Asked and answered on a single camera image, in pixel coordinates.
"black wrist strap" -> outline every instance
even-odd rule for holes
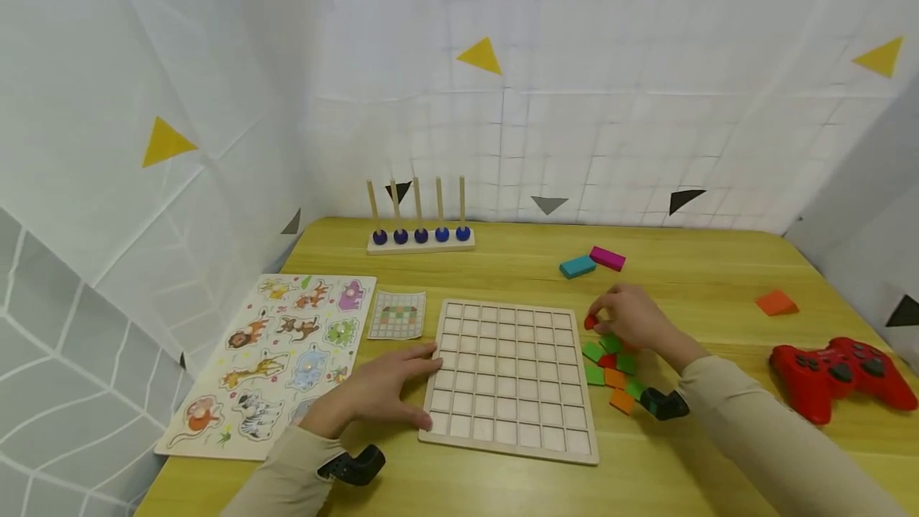
[[[641,392],[639,400],[641,407],[645,408],[658,420],[666,421],[689,414],[689,406],[683,396],[676,390],[664,395],[654,388],[647,388]]]
[[[332,476],[347,484],[361,486],[373,481],[373,477],[380,473],[385,464],[386,456],[383,456],[383,452],[380,451],[379,447],[370,444],[364,448],[364,451],[356,459],[348,452],[344,452],[344,454],[322,465],[317,473],[320,477]]]

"black triangle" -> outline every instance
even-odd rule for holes
[[[909,295],[903,295],[900,304],[890,314],[885,328],[896,328],[898,326],[919,326],[919,304],[910,298]]]
[[[685,204],[692,202],[695,198],[700,197],[705,190],[679,190],[670,192],[670,215],[684,207]]]
[[[401,203],[401,199],[405,197],[405,193],[408,192],[408,188],[411,185],[411,180],[396,185],[396,198],[399,200],[399,203]],[[392,200],[392,185],[386,184],[386,193],[389,195],[389,200]]]
[[[301,209],[302,208],[298,208],[297,213],[293,215],[292,219],[290,219],[290,221],[288,222],[288,225],[284,226],[284,229],[282,229],[282,235],[284,234],[296,235],[297,232],[300,231],[300,210]]]

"wooden table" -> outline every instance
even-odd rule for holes
[[[365,254],[368,220],[323,219],[306,228],[284,271],[291,274],[367,274],[377,288],[428,292],[424,340],[436,333],[444,298],[467,298],[586,308],[613,282],[640,283],[671,319],[714,354],[736,361],[778,394],[767,367],[773,346],[822,348],[848,336],[888,350],[874,331],[784,239],[759,232],[696,229],[476,224],[472,252],[434,255]],[[600,267],[565,280],[558,264],[593,245],[628,258],[622,274]],[[758,295],[780,287],[802,311],[768,318]],[[593,334],[582,331],[584,341]],[[361,343],[357,362],[405,342]],[[917,378],[898,360],[914,391]],[[651,353],[637,377],[669,391],[676,376]],[[387,464],[368,487],[334,487],[324,515],[774,515],[743,475],[726,461],[692,416],[660,422],[636,408],[629,418],[591,388],[600,464],[596,468],[501,456],[418,442],[397,427],[353,426],[345,445],[385,451]],[[421,404],[424,383],[408,400]],[[891,412],[866,397],[836,402],[824,430],[867,473],[919,515],[919,415]],[[137,515],[217,515],[256,467],[173,457]]]

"beige sleeve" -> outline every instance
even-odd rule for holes
[[[222,517],[314,517],[325,503],[332,480],[316,471],[342,455],[337,440],[290,426],[274,444],[265,463],[225,506]]]
[[[906,515],[832,440],[732,361],[692,362],[679,392],[715,446],[780,515]]]

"pink block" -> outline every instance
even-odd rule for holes
[[[615,255],[609,250],[604,250],[603,247],[594,246],[593,250],[590,251],[590,258],[601,266],[606,266],[616,271],[622,271],[622,267],[626,265],[625,256]]]

